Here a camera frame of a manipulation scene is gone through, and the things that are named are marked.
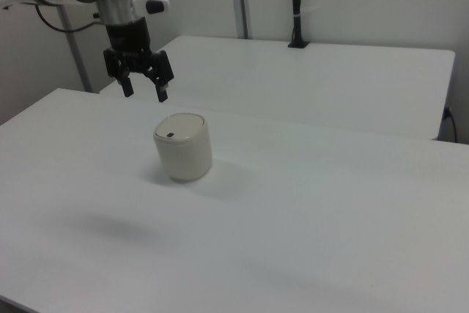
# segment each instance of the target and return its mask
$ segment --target white cylinder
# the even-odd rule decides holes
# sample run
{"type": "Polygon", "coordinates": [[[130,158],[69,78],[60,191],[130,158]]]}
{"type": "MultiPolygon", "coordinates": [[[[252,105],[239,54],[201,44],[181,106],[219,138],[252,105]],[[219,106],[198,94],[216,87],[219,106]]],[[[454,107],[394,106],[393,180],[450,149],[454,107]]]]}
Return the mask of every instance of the white cylinder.
{"type": "Polygon", "coordinates": [[[202,177],[212,166],[207,121],[196,114],[175,114],[153,132],[161,163],[168,176],[190,181],[202,177]]]}

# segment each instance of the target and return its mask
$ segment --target black cable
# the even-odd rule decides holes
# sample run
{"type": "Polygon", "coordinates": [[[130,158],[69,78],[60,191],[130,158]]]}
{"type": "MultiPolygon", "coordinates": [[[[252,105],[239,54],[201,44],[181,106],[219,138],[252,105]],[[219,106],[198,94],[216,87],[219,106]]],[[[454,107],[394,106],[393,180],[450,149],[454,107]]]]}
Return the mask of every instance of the black cable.
{"type": "Polygon", "coordinates": [[[453,117],[453,113],[451,113],[451,109],[448,110],[448,117],[451,119],[451,122],[453,124],[454,143],[457,143],[456,122],[454,121],[454,117],[453,117]]]}
{"type": "Polygon", "coordinates": [[[43,23],[45,23],[48,27],[50,27],[51,29],[53,29],[54,31],[58,31],[58,32],[61,32],[61,33],[75,33],[75,32],[80,32],[80,31],[83,31],[84,29],[88,29],[89,27],[93,26],[93,25],[100,25],[101,22],[91,22],[91,23],[88,23],[86,26],[83,26],[83,27],[80,27],[79,29],[59,29],[58,27],[55,27],[53,25],[51,25],[43,16],[43,14],[41,13],[41,10],[39,9],[39,7],[36,5],[36,11],[37,11],[37,14],[39,15],[40,19],[43,21],[43,23]]]}

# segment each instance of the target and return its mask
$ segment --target white wall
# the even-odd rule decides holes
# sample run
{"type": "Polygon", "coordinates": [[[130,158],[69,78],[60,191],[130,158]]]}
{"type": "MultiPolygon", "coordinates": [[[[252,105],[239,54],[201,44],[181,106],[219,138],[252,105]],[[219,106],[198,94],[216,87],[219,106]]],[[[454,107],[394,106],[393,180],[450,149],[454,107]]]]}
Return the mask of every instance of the white wall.
{"type": "MultiPolygon", "coordinates": [[[[291,0],[248,0],[254,39],[289,40],[291,0]]],[[[469,143],[469,0],[303,0],[307,40],[319,43],[442,48],[456,52],[448,103],[469,143]]],[[[452,140],[449,122],[443,136],[452,140]]]]}
{"type": "MultiPolygon", "coordinates": [[[[44,16],[57,26],[56,9],[44,16]]],[[[64,34],[49,29],[36,10],[0,10],[0,124],[56,88],[83,90],[64,34]]]]}
{"type": "MultiPolygon", "coordinates": [[[[237,37],[237,25],[233,0],[169,0],[168,13],[147,17],[152,40],[151,48],[156,51],[175,37],[184,34],[208,37],[237,37]]],[[[68,7],[67,12],[73,26],[92,20],[95,6],[68,7]]],[[[95,26],[75,35],[84,60],[93,90],[99,92],[113,80],[108,77],[103,59],[109,39],[103,26],[95,26]]]]}

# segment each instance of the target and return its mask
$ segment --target white tabletop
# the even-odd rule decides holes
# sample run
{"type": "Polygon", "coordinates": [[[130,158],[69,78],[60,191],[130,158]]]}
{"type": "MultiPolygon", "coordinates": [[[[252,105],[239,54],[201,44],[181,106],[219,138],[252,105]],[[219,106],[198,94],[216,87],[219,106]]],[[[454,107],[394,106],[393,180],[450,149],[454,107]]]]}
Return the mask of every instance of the white tabletop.
{"type": "Polygon", "coordinates": [[[57,90],[0,127],[0,295],[41,313],[460,313],[469,148],[57,90]],[[153,128],[208,121],[214,165],[153,128]]]}
{"type": "MultiPolygon", "coordinates": [[[[454,62],[450,51],[178,37],[164,49],[169,103],[364,132],[438,136],[454,62]]],[[[133,99],[157,102],[131,76],[133,99]]],[[[101,94],[124,97],[114,82],[101,94]]]]}

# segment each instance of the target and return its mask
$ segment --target container lid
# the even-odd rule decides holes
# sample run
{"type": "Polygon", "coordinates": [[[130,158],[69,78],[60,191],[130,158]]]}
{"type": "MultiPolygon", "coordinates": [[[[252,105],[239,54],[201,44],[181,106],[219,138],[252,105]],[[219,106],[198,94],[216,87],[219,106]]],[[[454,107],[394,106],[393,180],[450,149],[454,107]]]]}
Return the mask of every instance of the container lid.
{"type": "Polygon", "coordinates": [[[155,129],[155,135],[167,142],[184,143],[196,136],[204,126],[200,115],[180,113],[165,118],[155,129]]]}

